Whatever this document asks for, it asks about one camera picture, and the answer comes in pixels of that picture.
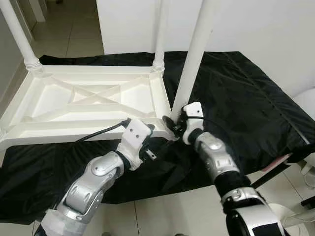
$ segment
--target black tarp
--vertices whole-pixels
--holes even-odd
[[[172,105],[186,52],[165,53],[164,83]],[[43,64],[150,66],[154,54],[134,53],[79,59],[43,56]],[[315,121],[254,63],[239,52],[203,56],[190,102],[202,103],[205,130],[224,140],[245,174],[305,145],[315,143]],[[30,223],[51,207],[94,157],[119,141],[10,147],[0,170],[0,221]],[[103,202],[122,203],[212,184],[191,146],[151,139],[156,161],[127,171]]]

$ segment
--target floor tile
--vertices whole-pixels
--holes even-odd
[[[263,171],[257,171],[257,172],[254,172],[254,173],[247,175],[247,177],[250,179],[251,183],[254,183],[256,180],[258,180],[264,174],[265,174],[265,172],[263,172]]]
[[[33,223],[30,225],[18,225],[0,223],[0,235],[3,236],[32,236]]]
[[[71,39],[100,39],[98,18],[75,19],[72,23]]]
[[[294,212],[303,210],[300,205],[301,197],[283,173],[278,174],[257,190],[268,203],[281,204]]]
[[[315,189],[308,187],[304,183],[304,177],[300,173],[301,167],[298,164],[294,164],[284,171],[284,174],[292,183],[296,191],[303,198],[303,200],[315,196]]]
[[[112,236],[138,236],[134,202],[101,204],[83,235],[101,236],[103,232]]]
[[[225,215],[214,186],[136,201],[140,236],[227,236]]]
[[[35,40],[68,39],[70,37],[72,21],[56,19],[37,22],[32,30]]]
[[[75,19],[95,18],[97,16],[96,0],[77,0],[75,3]]]
[[[31,46],[38,58],[42,55],[64,58],[68,42],[69,39],[37,40],[33,41]]]
[[[75,16],[75,2],[65,1],[63,4],[56,4],[55,2],[47,2],[47,21],[62,19],[70,20]]]
[[[101,39],[70,39],[66,56],[70,58],[103,55]]]

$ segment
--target black cable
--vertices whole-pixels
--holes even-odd
[[[102,129],[102,130],[99,130],[99,131],[97,131],[97,132],[95,132],[95,133],[93,133],[93,134],[89,134],[89,135],[87,135],[87,136],[84,136],[83,138],[78,139],[78,140],[75,141],[74,143],[82,142],[82,141],[84,141],[84,140],[86,140],[86,139],[90,139],[90,138],[92,138],[92,137],[94,137],[94,136],[96,136],[96,135],[100,135],[100,134],[102,134],[102,133],[106,133],[106,132],[108,132],[108,131],[111,131],[111,130],[113,130],[113,129],[118,128],[119,126],[123,126],[123,127],[126,128],[126,127],[128,126],[128,124],[130,123],[130,121],[131,121],[131,119],[128,118],[128,119],[123,120],[122,122],[120,122],[120,123],[118,123],[118,124],[115,124],[115,125],[113,125],[113,126],[111,126],[111,127],[109,127],[109,128]]]

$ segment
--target robotic arm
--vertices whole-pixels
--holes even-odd
[[[284,236],[280,221],[261,195],[241,174],[229,148],[220,139],[203,131],[199,102],[182,109],[178,124],[167,117],[166,125],[193,145],[221,196],[226,225],[231,236]],[[69,188],[57,210],[48,210],[41,225],[48,236],[81,236],[93,217],[103,194],[126,169],[136,170],[142,163],[139,152],[154,128],[133,119],[115,151],[93,159],[85,172]]]
[[[154,127],[132,119],[115,151],[91,160],[70,186],[57,210],[48,210],[41,222],[47,236],[81,236],[94,216],[104,193],[127,169],[142,163],[139,152]]]
[[[231,236],[284,236],[280,221],[250,180],[236,166],[229,148],[209,132],[203,131],[201,104],[194,102],[182,109],[179,125],[169,125],[194,149],[221,197],[226,225]]]

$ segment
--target white wall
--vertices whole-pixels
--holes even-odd
[[[29,0],[18,0],[20,8],[23,12],[23,15],[28,23],[30,29],[32,29],[36,24],[36,17],[33,12],[32,6]]]
[[[21,61],[22,55],[0,11],[0,101]]]
[[[47,5],[45,0],[29,0],[36,22],[45,22],[47,17]]]
[[[106,54],[153,52],[159,0],[97,0]],[[172,0],[166,51],[187,50],[201,0]],[[314,0],[221,0],[207,51],[241,51],[294,96],[315,80]]]

